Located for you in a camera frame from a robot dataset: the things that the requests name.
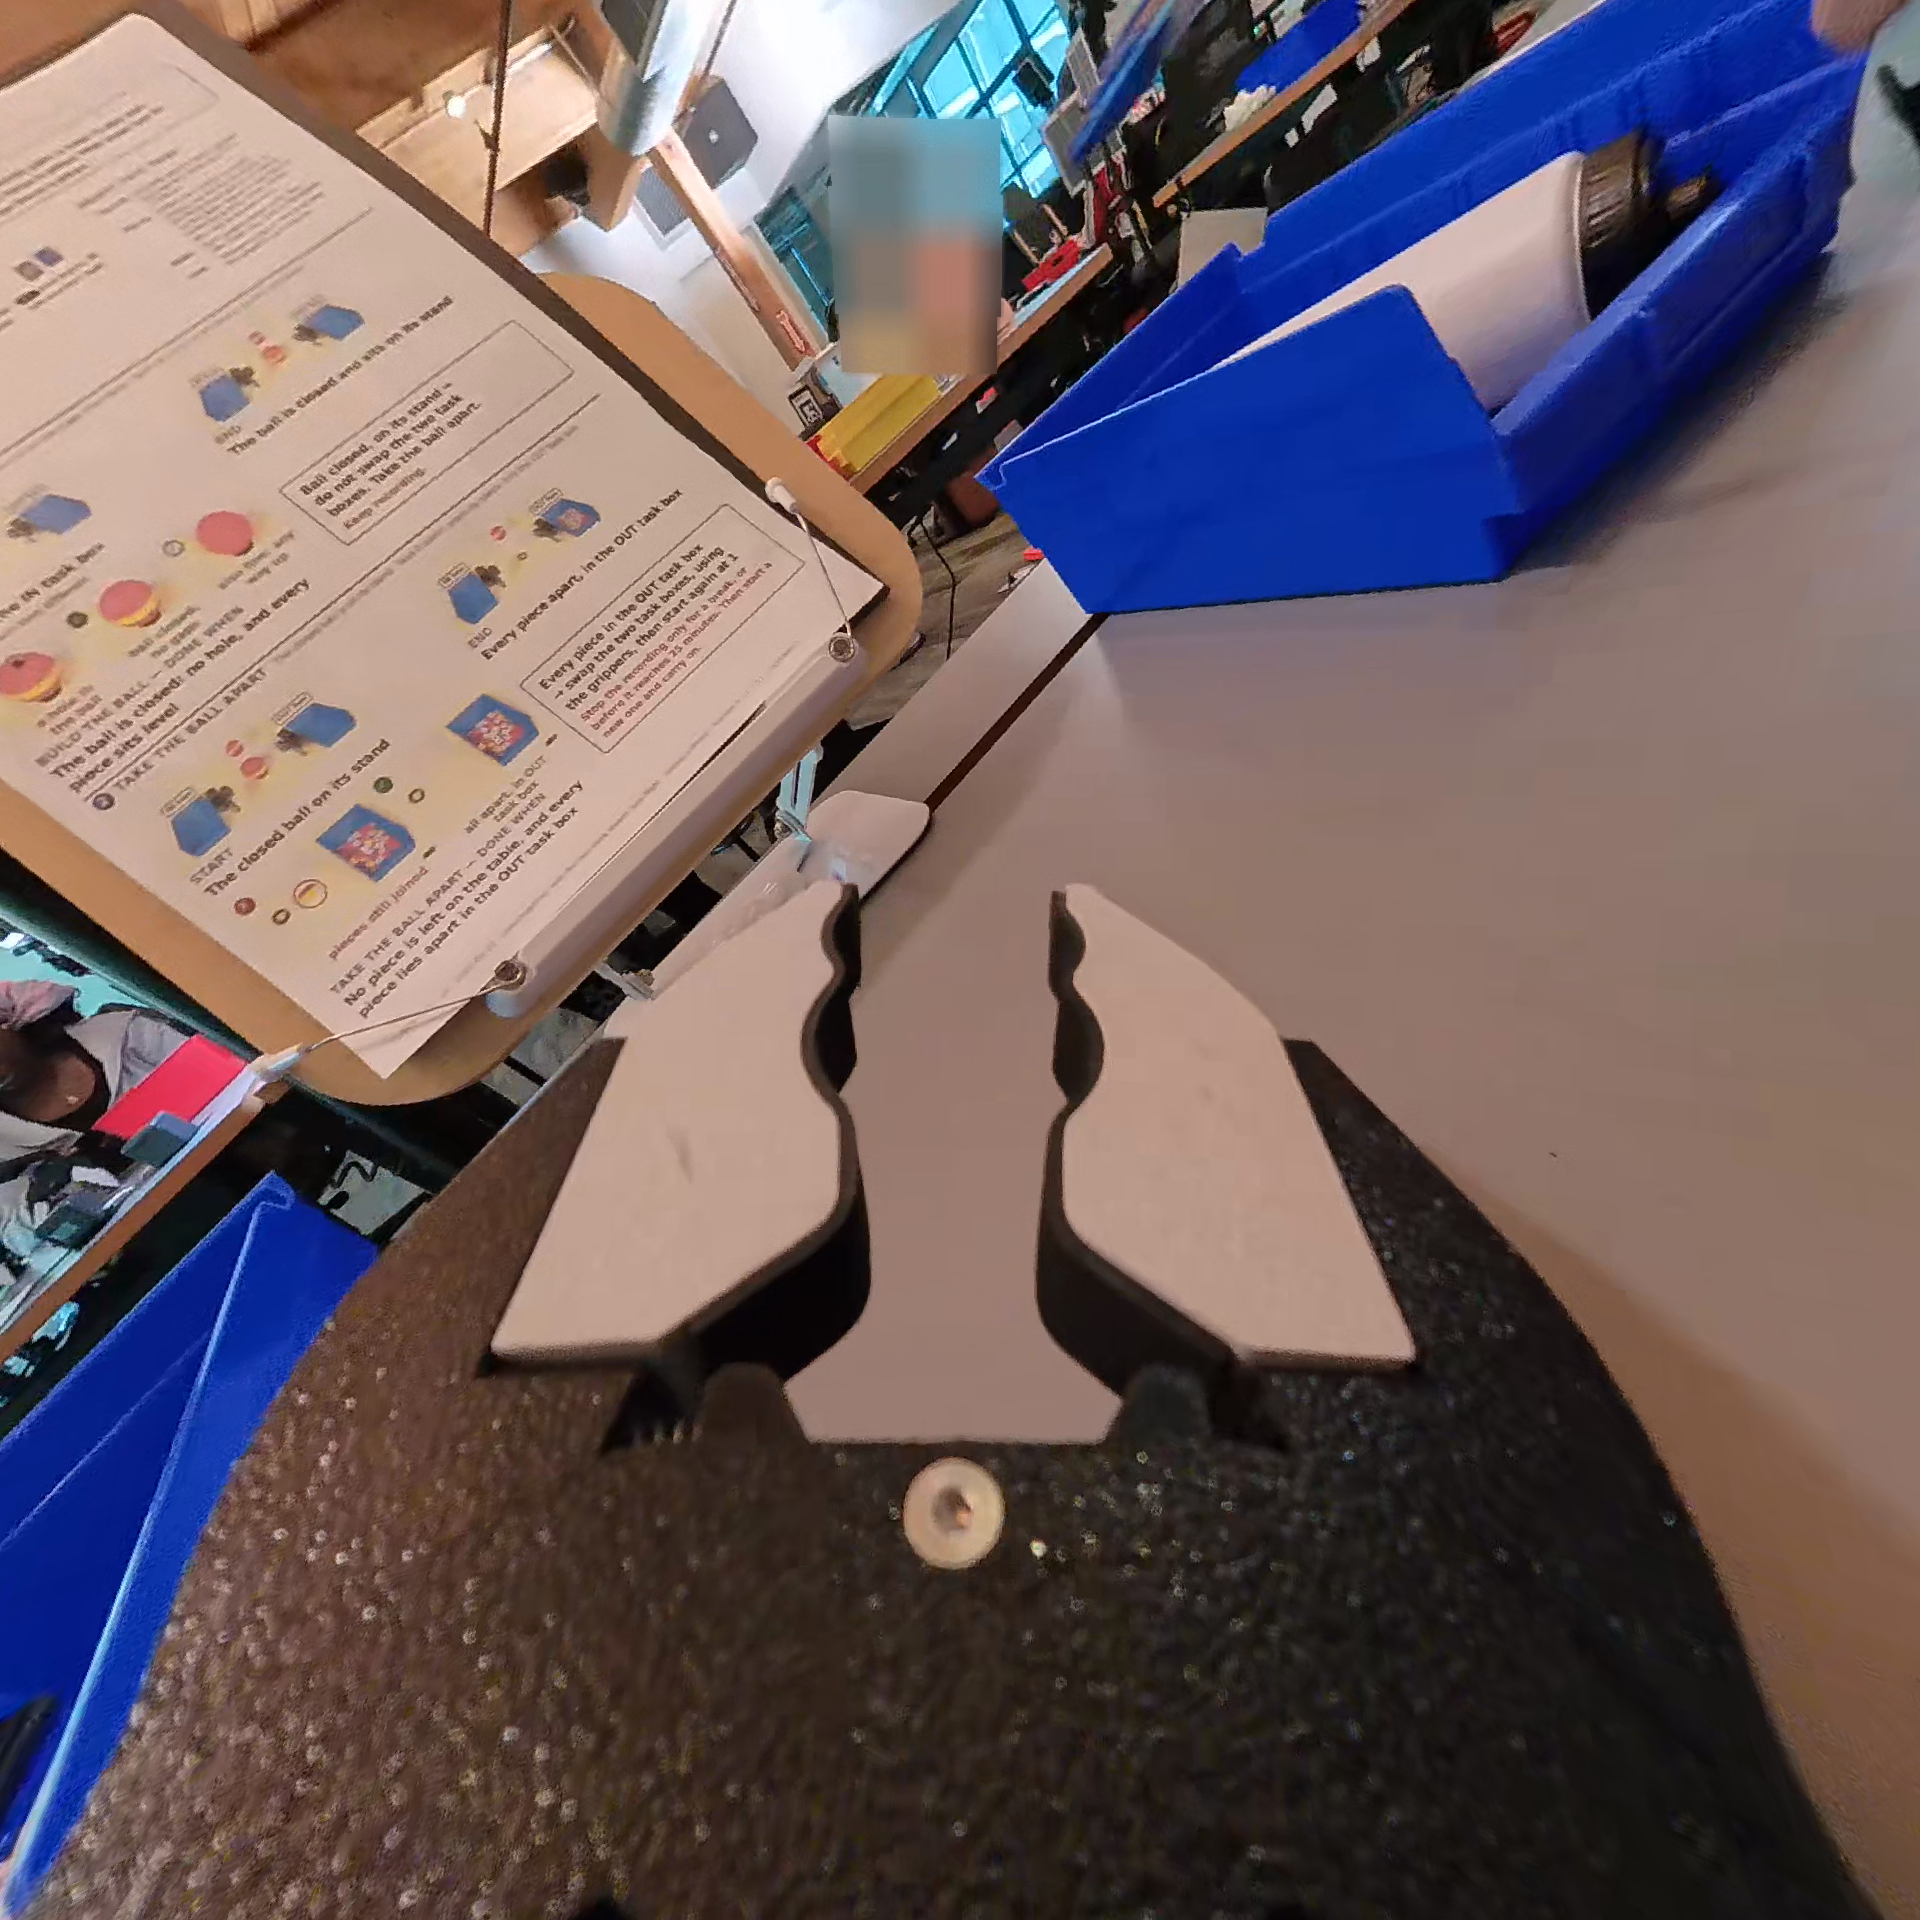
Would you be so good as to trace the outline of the white document holder base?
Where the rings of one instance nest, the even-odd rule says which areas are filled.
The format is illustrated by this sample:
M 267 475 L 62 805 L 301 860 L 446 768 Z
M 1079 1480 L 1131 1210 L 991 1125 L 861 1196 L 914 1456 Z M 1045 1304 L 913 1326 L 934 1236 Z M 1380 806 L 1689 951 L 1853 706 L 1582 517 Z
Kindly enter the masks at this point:
M 801 832 L 790 832 L 742 877 L 753 903 L 779 903 L 818 883 L 853 886 L 859 899 L 878 892 L 922 845 L 931 806 L 868 791 L 830 794 L 817 799 Z

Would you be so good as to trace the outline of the blue plastic bin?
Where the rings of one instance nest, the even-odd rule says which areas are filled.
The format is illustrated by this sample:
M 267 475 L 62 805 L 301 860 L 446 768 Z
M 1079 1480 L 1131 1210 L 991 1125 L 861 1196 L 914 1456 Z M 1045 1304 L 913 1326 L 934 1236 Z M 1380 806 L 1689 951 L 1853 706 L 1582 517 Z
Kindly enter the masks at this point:
M 278 1178 L 5 1404 L 5 1915 L 105 1774 L 210 1509 L 377 1245 Z
M 986 470 L 1087 613 L 1476 586 L 1694 397 L 1836 237 L 1862 56 L 1810 4 L 1596 4 L 1215 254 Z M 1718 199 L 1500 416 L 1285 413 L 1207 378 L 1566 151 L 1646 130 Z

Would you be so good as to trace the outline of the dark knurled metal part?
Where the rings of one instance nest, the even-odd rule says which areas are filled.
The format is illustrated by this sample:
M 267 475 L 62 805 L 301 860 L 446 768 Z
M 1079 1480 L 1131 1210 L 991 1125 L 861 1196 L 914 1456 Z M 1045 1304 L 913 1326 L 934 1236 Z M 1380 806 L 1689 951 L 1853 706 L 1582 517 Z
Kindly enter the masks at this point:
M 1665 143 L 1635 130 L 1586 151 L 1578 164 L 1573 237 L 1588 319 L 1722 197 L 1713 167 L 1662 182 L 1662 163 Z

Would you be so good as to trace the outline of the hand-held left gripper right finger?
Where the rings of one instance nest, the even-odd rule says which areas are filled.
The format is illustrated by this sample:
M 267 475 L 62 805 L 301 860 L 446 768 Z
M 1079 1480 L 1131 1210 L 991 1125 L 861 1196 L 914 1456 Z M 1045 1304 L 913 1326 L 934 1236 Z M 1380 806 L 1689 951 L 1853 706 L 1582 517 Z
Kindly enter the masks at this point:
M 1037 1300 L 1094 1381 L 1395 1374 L 1409 1319 L 1281 1030 L 1094 886 L 1046 904 Z

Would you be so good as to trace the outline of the silver ventilation duct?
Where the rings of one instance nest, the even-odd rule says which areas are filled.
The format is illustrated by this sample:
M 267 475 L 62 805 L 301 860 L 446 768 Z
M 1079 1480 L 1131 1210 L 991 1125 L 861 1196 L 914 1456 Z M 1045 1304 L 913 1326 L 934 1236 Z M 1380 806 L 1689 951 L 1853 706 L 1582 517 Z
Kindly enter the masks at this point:
M 609 53 L 596 82 L 596 125 L 627 156 L 652 151 L 678 118 L 722 32 L 726 3 L 596 3 Z

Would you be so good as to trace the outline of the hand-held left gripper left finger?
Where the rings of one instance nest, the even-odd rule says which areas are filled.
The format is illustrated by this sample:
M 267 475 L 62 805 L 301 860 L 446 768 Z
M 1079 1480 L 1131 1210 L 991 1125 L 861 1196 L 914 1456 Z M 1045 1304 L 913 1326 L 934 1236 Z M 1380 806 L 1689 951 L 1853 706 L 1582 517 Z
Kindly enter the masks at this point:
M 490 1341 L 510 1367 L 794 1376 L 868 1299 L 859 892 L 813 879 L 612 1020 L 612 1071 Z

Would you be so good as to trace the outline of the yellow plastic bin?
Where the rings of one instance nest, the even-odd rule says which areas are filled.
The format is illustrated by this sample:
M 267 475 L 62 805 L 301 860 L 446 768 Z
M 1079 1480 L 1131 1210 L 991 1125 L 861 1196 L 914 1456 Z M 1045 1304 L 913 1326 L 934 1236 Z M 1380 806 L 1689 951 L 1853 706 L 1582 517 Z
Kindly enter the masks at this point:
M 807 443 L 836 474 L 854 479 L 945 395 L 934 374 L 878 374 Z

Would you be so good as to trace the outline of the white paper roll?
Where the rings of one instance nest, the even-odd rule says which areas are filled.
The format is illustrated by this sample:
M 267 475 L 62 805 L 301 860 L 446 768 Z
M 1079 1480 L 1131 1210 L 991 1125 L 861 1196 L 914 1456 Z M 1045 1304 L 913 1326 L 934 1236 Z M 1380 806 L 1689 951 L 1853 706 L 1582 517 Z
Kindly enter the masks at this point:
M 1588 348 L 1580 219 L 1590 157 L 1561 151 L 1207 363 L 1285 413 L 1435 392 L 1494 418 Z

